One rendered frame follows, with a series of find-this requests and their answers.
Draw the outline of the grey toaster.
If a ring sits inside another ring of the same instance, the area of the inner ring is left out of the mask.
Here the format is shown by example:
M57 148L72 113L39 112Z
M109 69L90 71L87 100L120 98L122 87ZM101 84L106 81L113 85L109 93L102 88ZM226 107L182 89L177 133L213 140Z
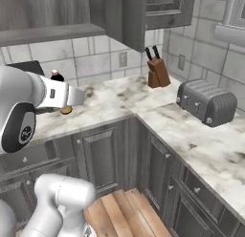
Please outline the grey toaster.
M176 103L210 127L232 121L237 107L232 92L205 79L183 82L178 88Z

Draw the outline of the grey drawer front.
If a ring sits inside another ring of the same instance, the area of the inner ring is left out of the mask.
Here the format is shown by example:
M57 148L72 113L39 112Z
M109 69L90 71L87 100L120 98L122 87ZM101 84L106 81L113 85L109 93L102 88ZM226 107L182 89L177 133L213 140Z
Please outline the grey drawer front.
M222 209L222 204L216 199L216 197L188 169L185 169L183 181L201 204L209 211L209 213L214 217L217 217ZM200 187L200 192L194 193L194 187Z
M23 162L24 157L28 159L27 162ZM18 174L40 164L52 162L58 158L57 145L54 140L24 148L15 153L1 155L0 177L9 174Z

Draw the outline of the brown wooden knife block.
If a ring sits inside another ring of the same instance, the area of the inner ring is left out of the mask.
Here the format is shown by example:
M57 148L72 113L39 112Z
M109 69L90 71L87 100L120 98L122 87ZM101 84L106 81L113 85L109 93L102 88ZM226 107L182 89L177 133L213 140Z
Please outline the brown wooden knife block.
M151 88L167 87L170 84L170 79L167 73L164 60L162 58L153 57L147 61L148 71L148 86Z

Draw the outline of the white window frame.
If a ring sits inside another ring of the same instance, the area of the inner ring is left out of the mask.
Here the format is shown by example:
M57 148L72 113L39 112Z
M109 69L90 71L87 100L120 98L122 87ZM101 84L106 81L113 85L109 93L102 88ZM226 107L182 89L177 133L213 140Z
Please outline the white window frame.
M214 37L245 48L245 0L227 0L223 20L214 28Z

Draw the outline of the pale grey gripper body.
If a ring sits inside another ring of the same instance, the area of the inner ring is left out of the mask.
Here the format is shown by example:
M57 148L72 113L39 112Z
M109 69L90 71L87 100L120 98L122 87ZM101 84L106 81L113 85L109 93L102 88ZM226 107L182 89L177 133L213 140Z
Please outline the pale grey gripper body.
M83 102L84 102L84 93L76 87L68 86L67 105L68 106L82 105Z

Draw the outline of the grey cabinet door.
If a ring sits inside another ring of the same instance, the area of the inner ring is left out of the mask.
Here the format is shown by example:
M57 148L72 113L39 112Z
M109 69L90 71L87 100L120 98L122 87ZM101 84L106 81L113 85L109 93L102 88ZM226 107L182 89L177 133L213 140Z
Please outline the grey cabinet door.
M173 237L224 237L188 192L171 177L167 192L168 229Z
M113 122L76 133L72 143L79 175L92 183L97 197L123 189L124 129L123 122Z
M0 199L6 202L14 211L18 229L23 228L33 214L36 207L36 197L33 190L34 183L39 176L45 173L78 176L78 171L71 165L64 165L58 168L39 168L19 175L0 177Z
M170 154L168 159L165 157L166 153ZM144 163L144 194L157 214L162 217L167 197L167 182L172 165L172 156L167 147L151 133L146 138Z
M189 26L194 0L146 0L148 30Z

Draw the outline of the grey upper cabinet door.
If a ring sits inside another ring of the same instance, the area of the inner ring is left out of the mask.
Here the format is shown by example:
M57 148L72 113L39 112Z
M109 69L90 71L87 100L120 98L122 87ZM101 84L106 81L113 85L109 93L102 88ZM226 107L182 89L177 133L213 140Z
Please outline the grey upper cabinet door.
M194 0L146 0L148 30L189 26Z

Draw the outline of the grey wall outlet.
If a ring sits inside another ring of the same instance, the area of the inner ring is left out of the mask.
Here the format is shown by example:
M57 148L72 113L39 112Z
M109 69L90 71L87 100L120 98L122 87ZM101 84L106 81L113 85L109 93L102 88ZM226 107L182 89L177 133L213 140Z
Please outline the grey wall outlet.
M127 66L127 52L119 53L119 67Z
M185 68L185 56L183 54L179 54L179 58L178 58L178 69L181 71L184 71Z

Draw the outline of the black flat panel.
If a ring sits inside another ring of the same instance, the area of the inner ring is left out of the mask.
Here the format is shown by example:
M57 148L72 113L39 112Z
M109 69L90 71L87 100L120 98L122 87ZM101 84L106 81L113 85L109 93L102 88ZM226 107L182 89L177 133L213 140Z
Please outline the black flat panel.
M37 75L44 75L44 72L38 60L12 63L10 64L10 67L17 68L26 72L31 72Z

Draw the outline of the grey wide upper cabinet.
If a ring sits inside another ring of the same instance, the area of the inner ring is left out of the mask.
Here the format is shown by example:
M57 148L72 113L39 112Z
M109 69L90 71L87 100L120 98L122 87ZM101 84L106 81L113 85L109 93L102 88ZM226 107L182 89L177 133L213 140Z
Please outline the grey wide upper cabinet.
M101 34L89 0L0 0L0 47Z

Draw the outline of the brown round can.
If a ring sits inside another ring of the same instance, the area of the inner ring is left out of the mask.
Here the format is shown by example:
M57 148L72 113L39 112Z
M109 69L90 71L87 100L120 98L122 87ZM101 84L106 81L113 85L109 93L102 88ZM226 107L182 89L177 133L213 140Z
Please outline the brown round can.
M73 108L72 108L71 106L66 106L66 107L60 109L60 113L61 113L62 115L68 115L68 114L70 114L72 111L73 111Z

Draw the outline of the dark bottle with pink cap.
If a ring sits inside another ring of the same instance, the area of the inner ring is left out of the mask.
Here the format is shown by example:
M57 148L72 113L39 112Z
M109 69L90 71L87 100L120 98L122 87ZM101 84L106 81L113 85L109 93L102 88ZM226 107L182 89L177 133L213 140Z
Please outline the dark bottle with pink cap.
M52 70L51 79L56 81L64 81L64 77L59 73L58 70Z

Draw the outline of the grey lower cabinet door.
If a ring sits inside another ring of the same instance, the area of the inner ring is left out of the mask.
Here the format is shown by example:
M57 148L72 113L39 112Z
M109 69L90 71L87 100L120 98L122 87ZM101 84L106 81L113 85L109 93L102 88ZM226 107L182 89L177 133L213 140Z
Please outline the grey lower cabinet door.
M76 133L72 143L79 175L92 183L97 197L123 189L124 129L123 122L113 122Z
M188 192L171 177L167 192L168 229L173 237L224 237Z
M168 159L165 157L166 153L170 154ZM146 138L144 163L144 194L157 214L162 217L167 197L167 182L172 165L172 156L167 147L151 133Z
M6 202L14 211L18 229L23 228L33 214L36 207L36 197L33 190L34 183L39 176L45 173L78 176L78 171L71 165L64 165L58 168L39 168L19 175L0 177L0 199Z

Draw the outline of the grey corner upper cabinet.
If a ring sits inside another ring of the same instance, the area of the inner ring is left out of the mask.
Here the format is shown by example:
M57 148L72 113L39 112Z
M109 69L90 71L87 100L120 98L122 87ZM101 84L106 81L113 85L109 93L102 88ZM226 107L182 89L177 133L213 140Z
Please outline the grey corner upper cabinet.
M92 24L125 46L144 51L146 0L89 0L89 6Z

